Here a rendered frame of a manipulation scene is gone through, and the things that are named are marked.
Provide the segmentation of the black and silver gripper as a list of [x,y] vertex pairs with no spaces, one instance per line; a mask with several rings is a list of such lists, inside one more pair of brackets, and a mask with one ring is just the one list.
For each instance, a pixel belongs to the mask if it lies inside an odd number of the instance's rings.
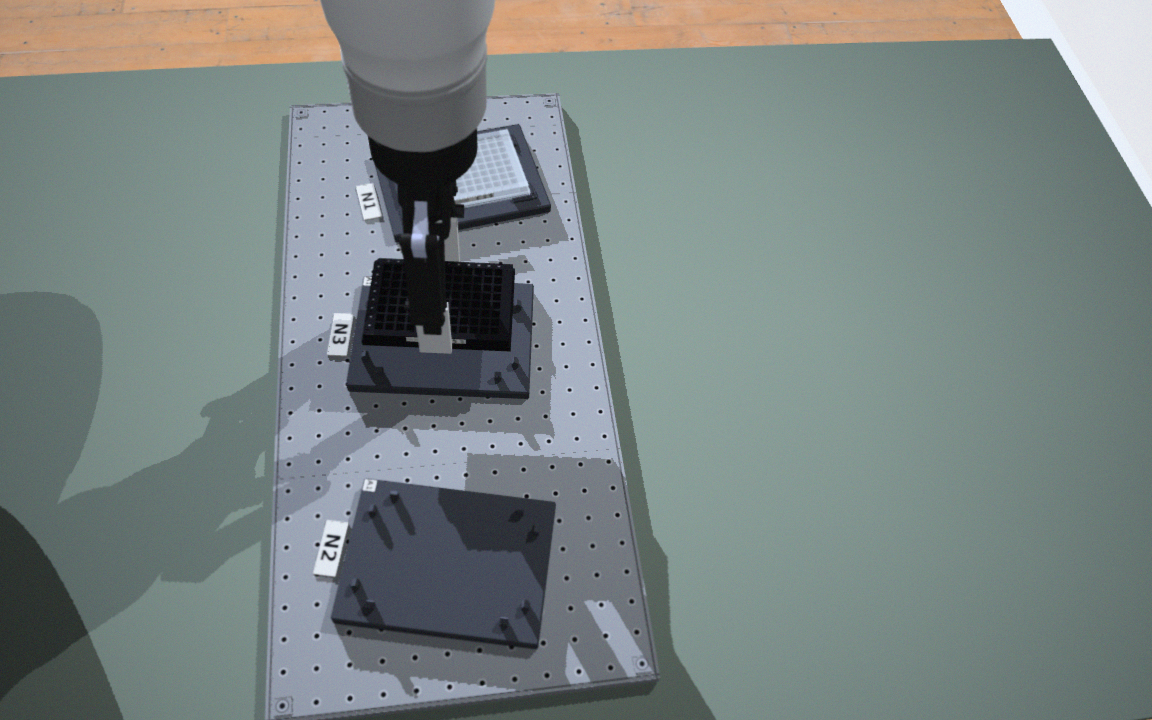
[[452,354],[445,262],[460,263],[457,218],[465,218],[465,204],[454,204],[454,196],[457,179],[477,156],[477,128],[465,141],[433,152],[389,149],[370,137],[369,147],[378,170],[397,184],[406,233],[399,240],[408,291],[404,311],[416,325],[419,350]]

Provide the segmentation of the white label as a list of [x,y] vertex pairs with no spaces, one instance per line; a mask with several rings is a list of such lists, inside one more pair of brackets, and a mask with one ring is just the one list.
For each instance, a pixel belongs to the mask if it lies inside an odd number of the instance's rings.
[[355,314],[334,313],[326,356],[347,356],[349,334],[351,334],[353,328],[353,316]]
[[346,541],[346,532],[349,523],[346,521],[326,520],[320,550],[317,552],[314,574],[324,577],[338,577],[338,564],[340,552]]
[[362,214],[364,214],[364,220],[380,218],[381,211],[378,204],[378,196],[376,196],[374,184],[361,184],[356,185],[358,194],[358,200],[361,200]]

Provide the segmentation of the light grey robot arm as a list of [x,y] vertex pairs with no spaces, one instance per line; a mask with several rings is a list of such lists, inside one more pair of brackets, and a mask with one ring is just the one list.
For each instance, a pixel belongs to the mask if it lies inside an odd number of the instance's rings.
[[320,0],[338,36],[353,115],[372,141],[431,152],[486,111],[486,29],[495,0]]

